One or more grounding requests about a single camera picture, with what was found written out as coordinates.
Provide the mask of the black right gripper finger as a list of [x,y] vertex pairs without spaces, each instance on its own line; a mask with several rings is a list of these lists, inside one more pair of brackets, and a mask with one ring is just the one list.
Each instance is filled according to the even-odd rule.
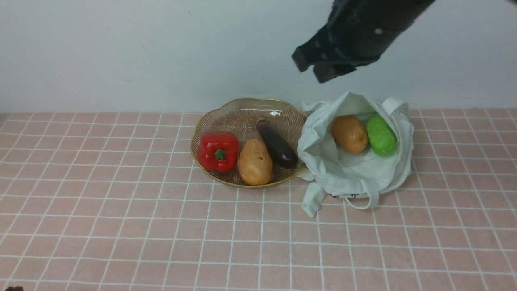
[[357,62],[345,63],[316,63],[313,66],[313,73],[319,84],[324,84],[334,78],[345,76],[357,69]]

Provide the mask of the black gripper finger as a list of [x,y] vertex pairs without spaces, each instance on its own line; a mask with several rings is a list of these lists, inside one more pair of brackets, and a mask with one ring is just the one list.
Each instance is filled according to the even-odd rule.
[[331,63],[334,59],[336,37],[333,34],[314,34],[307,42],[295,48],[292,60],[300,72],[316,63]]

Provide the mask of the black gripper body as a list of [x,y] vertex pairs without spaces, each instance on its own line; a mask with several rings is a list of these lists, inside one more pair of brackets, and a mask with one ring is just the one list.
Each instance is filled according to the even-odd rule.
[[432,0],[334,0],[324,26],[322,61],[366,66],[431,5]]

